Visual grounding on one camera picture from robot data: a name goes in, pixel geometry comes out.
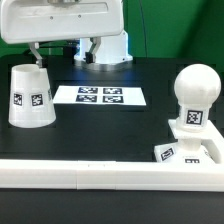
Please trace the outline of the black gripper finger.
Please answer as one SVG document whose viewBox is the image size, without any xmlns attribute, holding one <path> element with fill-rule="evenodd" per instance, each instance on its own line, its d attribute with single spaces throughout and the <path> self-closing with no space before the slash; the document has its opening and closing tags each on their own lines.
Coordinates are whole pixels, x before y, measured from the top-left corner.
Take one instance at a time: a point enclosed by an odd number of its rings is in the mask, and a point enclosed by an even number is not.
<svg viewBox="0 0 224 224">
<path fill-rule="evenodd" d="M 96 60 L 96 52 L 98 51 L 101 45 L 101 38 L 100 37 L 92 37 L 90 39 L 92 45 L 90 49 L 85 53 L 85 62 L 87 64 L 94 63 Z"/>
<path fill-rule="evenodd" d="M 46 67 L 46 60 L 38 52 L 39 43 L 38 42 L 29 43 L 29 49 L 32 52 L 32 54 L 35 56 L 36 64 L 38 65 L 38 67 L 39 68 L 45 68 Z"/>
</svg>

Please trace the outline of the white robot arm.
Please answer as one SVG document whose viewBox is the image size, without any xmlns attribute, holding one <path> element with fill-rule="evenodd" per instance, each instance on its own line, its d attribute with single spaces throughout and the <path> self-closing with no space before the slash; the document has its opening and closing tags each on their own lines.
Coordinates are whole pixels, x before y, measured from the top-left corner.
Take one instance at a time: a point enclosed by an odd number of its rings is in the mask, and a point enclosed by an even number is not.
<svg viewBox="0 0 224 224">
<path fill-rule="evenodd" d="M 39 67 L 43 42 L 80 41 L 76 65 L 113 71 L 132 63 L 124 30 L 123 0 L 0 0 L 0 36 L 29 45 Z"/>
</svg>

